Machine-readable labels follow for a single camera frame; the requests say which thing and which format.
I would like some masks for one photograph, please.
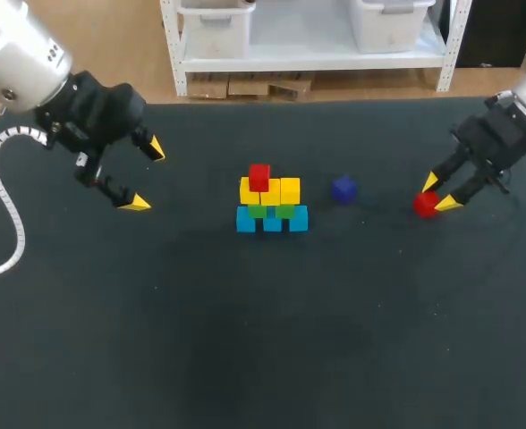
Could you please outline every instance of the white shelf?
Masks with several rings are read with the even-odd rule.
[[[444,40],[428,16],[414,50],[360,54],[346,0],[258,0],[250,43],[250,54],[241,59],[195,58],[183,46],[182,67],[186,72],[403,69],[442,67],[445,59]]]
[[[207,60],[186,49],[186,29],[179,36],[180,0],[159,0],[165,40],[178,96],[187,95],[186,72],[298,72],[439,67],[437,91],[447,91],[454,76],[472,0],[437,0],[411,52],[362,55],[352,35],[348,2],[352,0],[257,0],[247,58]],[[445,3],[451,6],[450,34],[444,43],[436,23]]]

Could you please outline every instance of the black cabinet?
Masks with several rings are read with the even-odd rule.
[[[442,26],[447,32],[449,1]],[[520,67],[526,55],[526,0],[473,0],[458,67]]]

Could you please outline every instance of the green block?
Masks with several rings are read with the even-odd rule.
[[[293,219],[295,217],[295,206],[284,205],[275,207],[275,217],[278,219]]]
[[[249,206],[249,217],[252,219],[266,219],[267,208],[265,206]]]

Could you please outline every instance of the plastic storage bin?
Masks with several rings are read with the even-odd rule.
[[[365,54],[410,51],[436,0],[350,0],[354,36]]]
[[[242,58],[249,53],[255,2],[187,0],[178,12],[187,32],[186,57]]]

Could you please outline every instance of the blue cube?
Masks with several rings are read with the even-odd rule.
[[[356,183],[349,176],[333,181],[333,200],[340,204],[351,203],[356,198],[357,192]]]
[[[263,231],[281,232],[283,229],[283,220],[275,217],[275,208],[267,208],[267,218],[263,219]]]
[[[249,216],[248,207],[237,207],[237,218],[235,222],[237,232],[255,232],[255,219]]]
[[[295,206],[295,217],[289,220],[290,232],[306,232],[309,230],[309,210],[307,206]]]

